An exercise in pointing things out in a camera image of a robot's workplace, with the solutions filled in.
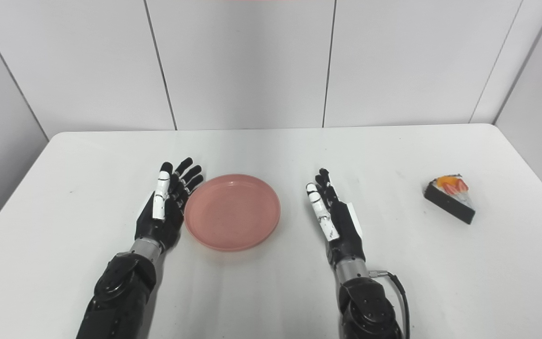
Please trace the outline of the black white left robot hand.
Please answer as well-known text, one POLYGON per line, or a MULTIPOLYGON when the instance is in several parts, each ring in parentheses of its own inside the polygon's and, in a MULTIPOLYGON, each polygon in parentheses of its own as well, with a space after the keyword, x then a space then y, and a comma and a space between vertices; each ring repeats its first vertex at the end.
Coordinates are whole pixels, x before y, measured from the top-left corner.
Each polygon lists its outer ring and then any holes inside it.
POLYGON ((135 239, 153 240, 162 251, 174 247, 183 225, 186 204, 203 182, 202 167, 195 165, 191 157, 176 167, 164 162, 155 188, 137 219, 135 239))

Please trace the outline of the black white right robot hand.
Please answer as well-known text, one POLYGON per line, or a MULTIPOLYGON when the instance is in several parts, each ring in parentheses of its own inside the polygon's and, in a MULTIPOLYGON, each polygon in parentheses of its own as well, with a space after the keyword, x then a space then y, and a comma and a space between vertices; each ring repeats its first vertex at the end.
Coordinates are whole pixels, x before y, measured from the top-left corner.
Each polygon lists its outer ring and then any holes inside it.
POLYGON ((360 227, 349 205, 338 197, 329 171, 320 168, 315 181, 306 186, 307 196, 326 240, 327 259, 334 269, 345 259, 365 260, 360 227))

